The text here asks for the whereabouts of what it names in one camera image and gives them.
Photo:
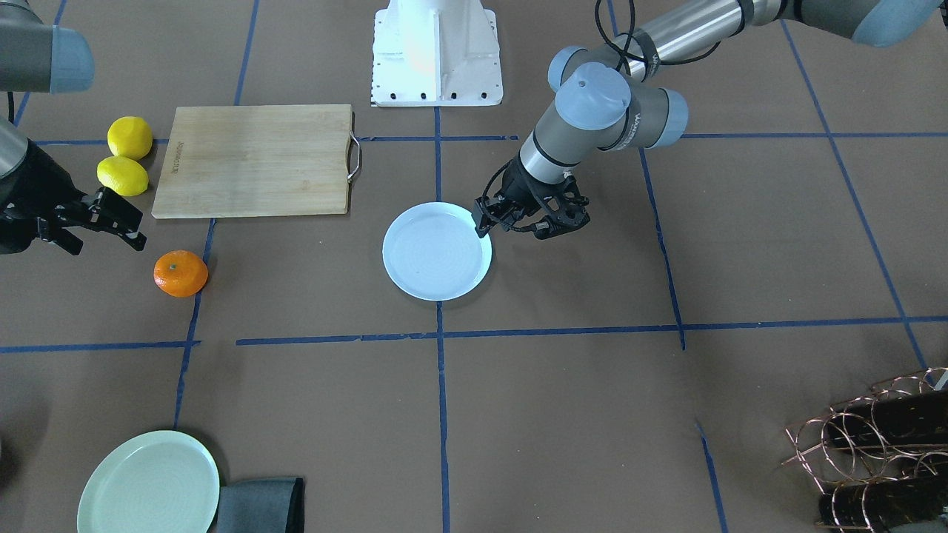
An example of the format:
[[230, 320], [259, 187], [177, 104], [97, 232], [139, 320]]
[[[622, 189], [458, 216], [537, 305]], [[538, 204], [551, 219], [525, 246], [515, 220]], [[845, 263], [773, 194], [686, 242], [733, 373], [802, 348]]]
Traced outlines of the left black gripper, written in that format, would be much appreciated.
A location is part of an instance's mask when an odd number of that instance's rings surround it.
[[558, 183], [548, 184], [528, 175], [519, 158], [513, 158], [491, 176], [478, 196], [475, 232], [484, 238], [497, 226], [505, 232], [531, 233], [538, 240], [553, 238], [587, 225], [588, 203], [571, 171], [563, 172]]

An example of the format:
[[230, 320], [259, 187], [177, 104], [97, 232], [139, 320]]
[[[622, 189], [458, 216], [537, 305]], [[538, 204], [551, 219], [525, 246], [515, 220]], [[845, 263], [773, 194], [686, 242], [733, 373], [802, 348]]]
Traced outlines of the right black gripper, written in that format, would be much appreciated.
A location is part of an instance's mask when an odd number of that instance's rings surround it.
[[2, 178], [1, 253], [23, 252], [39, 239], [77, 256], [84, 242], [68, 227], [113, 234], [142, 252], [147, 237], [140, 232], [139, 209], [108, 187], [89, 195], [89, 206], [85, 196], [67, 171], [28, 141], [20, 163]]

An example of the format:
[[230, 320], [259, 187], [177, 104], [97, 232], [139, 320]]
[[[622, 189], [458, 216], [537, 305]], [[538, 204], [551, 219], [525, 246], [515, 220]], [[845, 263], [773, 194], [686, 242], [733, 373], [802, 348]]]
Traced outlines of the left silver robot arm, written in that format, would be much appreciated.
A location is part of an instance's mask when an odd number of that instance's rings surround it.
[[494, 227], [539, 240], [575, 232], [590, 221], [588, 199], [573, 169], [592, 152], [675, 143], [690, 109], [681, 94], [647, 81], [665, 67], [700, 61], [749, 27], [799, 21], [871, 47], [907, 39], [941, 1], [691, 1], [605, 36], [594, 50], [566, 47], [552, 59], [547, 81], [555, 97], [524, 145], [485, 189], [472, 219], [478, 237]]

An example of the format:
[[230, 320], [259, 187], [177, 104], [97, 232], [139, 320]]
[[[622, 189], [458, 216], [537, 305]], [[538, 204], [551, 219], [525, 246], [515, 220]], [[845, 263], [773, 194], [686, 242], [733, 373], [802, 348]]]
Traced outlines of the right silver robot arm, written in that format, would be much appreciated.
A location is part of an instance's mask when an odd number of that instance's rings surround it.
[[[75, 93], [91, 88], [95, 64], [81, 33], [45, 24], [27, 1], [1, 7], [1, 88], [4, 93]], [[117, 192], [77, 189], [67, 171], [2, 114], [1, 247], [23, 252], [34, 240], [81, 252], [71, 227], [118, 236], [142, 250], [142, 214]]]

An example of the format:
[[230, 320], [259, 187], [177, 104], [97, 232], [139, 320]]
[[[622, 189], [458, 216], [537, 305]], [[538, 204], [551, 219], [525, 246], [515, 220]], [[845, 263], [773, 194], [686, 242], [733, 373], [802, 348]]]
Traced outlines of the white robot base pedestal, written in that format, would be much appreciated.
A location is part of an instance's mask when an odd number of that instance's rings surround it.
[[390, 1], [373, 19], [370, 104], [497, 106], [498, 22], [480, 1]]

